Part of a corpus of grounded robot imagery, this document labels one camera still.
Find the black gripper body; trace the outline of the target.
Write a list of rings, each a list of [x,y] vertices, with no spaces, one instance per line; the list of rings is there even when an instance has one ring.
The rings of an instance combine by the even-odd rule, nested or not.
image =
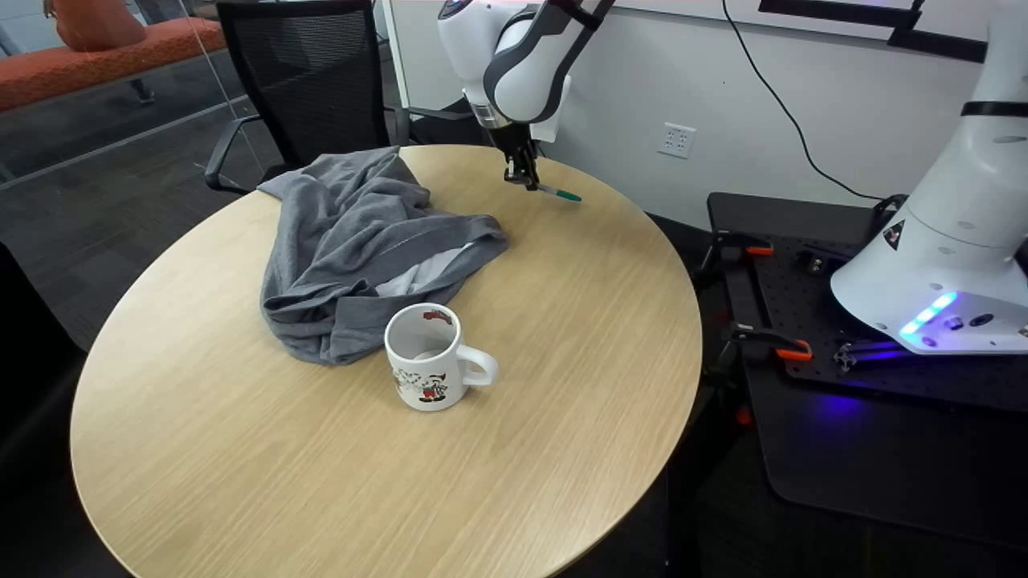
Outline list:
[[[532,159],[529,128],[515,123],[498,130],[498,146],[512,166],[527,166]]]

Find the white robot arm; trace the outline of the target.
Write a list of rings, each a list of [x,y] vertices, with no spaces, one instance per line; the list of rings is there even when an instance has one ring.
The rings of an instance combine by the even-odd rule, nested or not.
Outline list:
[[[541,185],[532,126],[614,0],[439,0],[437,34],[506,180]],[[1028,354],[1028,0],[998,0],[940,157],[829,277],[832,298],[917,356]]]

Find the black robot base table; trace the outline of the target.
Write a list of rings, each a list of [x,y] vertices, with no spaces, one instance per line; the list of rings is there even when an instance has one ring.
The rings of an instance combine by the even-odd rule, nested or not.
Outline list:
[[[1028,548],[1028,371],[1018,360],[921,360],[850,321],[829,273],[866,237],[871,215],[718,192],[721,237],[773,243],[745,259],[718,249],[728,313],[814,348],[782,362],[743,348],[772,488],[805,506]]]

